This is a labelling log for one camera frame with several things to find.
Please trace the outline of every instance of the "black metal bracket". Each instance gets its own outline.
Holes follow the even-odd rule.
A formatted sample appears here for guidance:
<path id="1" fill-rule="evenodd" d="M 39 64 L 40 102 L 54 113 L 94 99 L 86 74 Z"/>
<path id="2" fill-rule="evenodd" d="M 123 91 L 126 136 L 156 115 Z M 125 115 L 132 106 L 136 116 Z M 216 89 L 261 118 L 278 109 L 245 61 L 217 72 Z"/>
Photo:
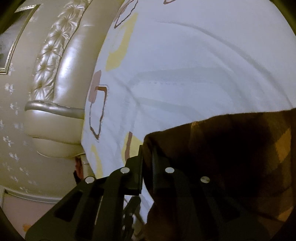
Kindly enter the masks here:
<path id="1" fill-rule="evenodd" d="M 132 198 L 123 210 L 124 195 L 142 190 L 141 146 L 138 156 L 108 177 L 87 177 L 41 217 L 27 232 L 27 241 L 127 241 L 132 215 L 140 198 Z"/>

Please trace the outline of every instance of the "yellow pattern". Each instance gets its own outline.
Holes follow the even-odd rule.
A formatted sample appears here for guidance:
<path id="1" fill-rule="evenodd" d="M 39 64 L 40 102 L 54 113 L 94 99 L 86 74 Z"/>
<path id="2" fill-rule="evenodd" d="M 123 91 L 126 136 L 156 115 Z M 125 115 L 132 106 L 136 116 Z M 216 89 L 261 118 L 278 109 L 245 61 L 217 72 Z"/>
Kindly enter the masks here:
<path id="1" fill-rule="evenodd" d="M 198 125 L 199 125 L 198 121 L 192 122 L 191 123 L 191 129 L 194 128 L 194 127 L 196 127 L 196 126 L 198 126 Z"/>
<path id="2" fill-rule="evenodd" d="M 130 42 L 131 35 L 133 33 L 133 29 L 135 27 L 137 18 L 138 18 L 138 13 L 133 14 L 126 20 L 126 22 L 120 28 L 120 29 L 122 28 L 126 28 L 126 29 L 119 48 L 114 52 L 109 53 L 107 63 L 106 63 L 106 71 L 115 69 L 120 66 L 128 50 L 128 44 Z"/>
<path id="3" fill-rule="evenodd" d="M 91 152 L 94 154 L 95 158 L 96 158 L 96 178 L 99 179 L 99 178 L 102 178 L 103 177 L 103 170 L 102 170 L 102 162 L 101 162 L 101 159 L 98 155 L 98 152 L 96 150 L 96 147 L 95 145 L 91 145 Z"/>
<path id="4" fill-rule="evenodd" d="M 287 131 L 281 136 L 281 138 L 276 142 L 276 151 L 279 156 L 280 163 L 286 158 L 286 156 L 290 152 L 291 148 L 291 129 L 287 129 Z"/>
<path id="5" fill-rule="evenodd" d="M 287 221 L 288 217 L 290 216 L 290 214 L 291 214 L 292 211 L 293 211 L 293 208 L 294 208 L 294 207 L 290 207 L 287 211 L 281 213 L 281 214 L 277 217 L 277 219 L 280 220 L 280 221 L 283 221 L 283 222 Z"/>
<path id="6" fill-rule="evenodd" d="M 127 142 L 128 142 L 128 133 L 124 138 L 123 148 L 121 149 L 121 158 L 124 165 L 126 164 L 125 151 L 126 151 Z M 130 145 L 130 157 L 138 155 L 140 145 L 143 145 L 143 142 L 133 135 L 131 138 L 131 145 Z"/>

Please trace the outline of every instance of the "picture frame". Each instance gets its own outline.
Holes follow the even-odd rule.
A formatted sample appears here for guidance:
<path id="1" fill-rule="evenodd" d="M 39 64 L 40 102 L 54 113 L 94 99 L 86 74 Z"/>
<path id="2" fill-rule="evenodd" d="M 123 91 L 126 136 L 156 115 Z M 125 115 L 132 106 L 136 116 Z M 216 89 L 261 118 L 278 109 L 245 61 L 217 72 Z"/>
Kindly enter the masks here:
<path id="1" fill-rule="evenodd" d="M 15 13 L 18 13 L 18 12 L 30 10 L 30 12 L 27 14 L 23 24 L 21 25 L 21 27 L 18 31 L 15 40 L 13 41 L 13 43 L 10 47 L 10 50 L 9 50 L 6 60 L 5 60 L 5 65 L 0 66 L 0 74 L 8 74 L 11 58 L 12 58 L 13 52 L 15 50 L 15 47 L 18 43 L 18 40 L 20 39 L 20 36 L 23 33 L 27 23 L 30 21 L 31 17 L 33 16 L 34 12 L 38 9 L 39 6 L 40 6 L 40 4 L 30 5 L 30 6 L 26 6 L 26 7 L 20 7 L 15 11 Z"/>

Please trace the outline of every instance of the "black plastic part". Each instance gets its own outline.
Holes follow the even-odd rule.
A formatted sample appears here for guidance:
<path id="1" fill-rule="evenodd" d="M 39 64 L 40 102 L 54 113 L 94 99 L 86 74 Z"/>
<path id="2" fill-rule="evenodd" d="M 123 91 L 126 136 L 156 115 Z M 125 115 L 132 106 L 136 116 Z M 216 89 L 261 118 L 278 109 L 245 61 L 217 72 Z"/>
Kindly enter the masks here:
<path id="1" fill-rule="evenodd" d="M 178 169 L 166 173 L 169 166 L 169 160 L 154 149 L 153 191 L 175 193 L 181 240 L 270 240 L 264 226 L 213 182 L 191 183 Z"/>
<path id="2" fill-rule="evenodd" d="M 123 221 L 122 221 L 122 241 L 130 241 L 133 235 L 133 214 L 139 207 L 141 199 L 139 196 L 131 197 L 130 201 L 126 205 L 123 211 Z"/>
<path id="3" fill-rule="evenodd" d="M 133 217 L 123 228 L 124 195 L 139 195 L 142 190 L 143 157 L 129 158 L 128 173 L 115 170 L 110 176 L 93 183 L 81 181 L 60 202 L 39 219 L 27 232 L 27 241 L 129 241 L 133 234 Z M 127 211 L 139 206 L 140 198 L 132 198 Z"/>

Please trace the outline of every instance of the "gold frame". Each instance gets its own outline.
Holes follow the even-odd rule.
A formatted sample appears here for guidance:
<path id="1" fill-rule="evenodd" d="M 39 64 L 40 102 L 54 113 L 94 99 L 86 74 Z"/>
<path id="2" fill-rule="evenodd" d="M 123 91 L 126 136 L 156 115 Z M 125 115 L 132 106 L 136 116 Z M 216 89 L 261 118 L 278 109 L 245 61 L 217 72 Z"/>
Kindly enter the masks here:
<path id="1" fill-rule="evenodd" d="M 30 5 L 30 6 L 26 6 L 26 7 L 20 7 L 18 8 L 16 12 L 20 12 L 20 11 L 24 11 L 24 10 L 29 10 L 31 9 L 29 15 L 27 16 L 24 24 L 22 25 L 21 29 L 20 29 L 20 32 L 18 33 L 15 41 L 12 43 L 11 45 L 11 48 L 9 50 L 9 53 L 8 53 L 8 56 L 7 56 L 7 59 L 6 59 L 6 62 L 5 62 L 5 65 L 4 65 L 4 68 L 0 68 L 0 74 L 8 74 L 8 69 L 9 69 L 9 65 L 10 65 L 10 61 L 11 61 L 11 58 L 12 58 L 12 55 L 13 55 L 13 52 L 15 50 L 15 46 L 17 45 L 18 43 L 18 40 L 21 36 L 21 34 L 23 33 L 27 23 L 29 22 L 30 18 L 32 17 L 32 15 L 35 13 L 35 11 L 37 10 L 37 8 L 40 6 L 40 4 L 36 4 L 36 5 Z"/>

